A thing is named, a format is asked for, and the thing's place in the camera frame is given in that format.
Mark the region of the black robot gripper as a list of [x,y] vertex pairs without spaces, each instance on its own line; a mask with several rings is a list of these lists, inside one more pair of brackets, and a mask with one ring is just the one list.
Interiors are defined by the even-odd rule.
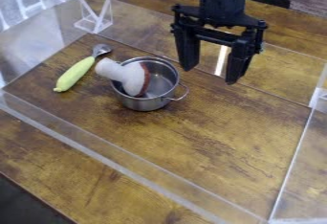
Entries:
[[245,14],[245,0],[198,0],[197,6],[172,7],[178,63],[185,71],[198,63],[200,40],[230,47],[226,57],[226,84],[245,75],[252,56],[261,52],[264,20]]

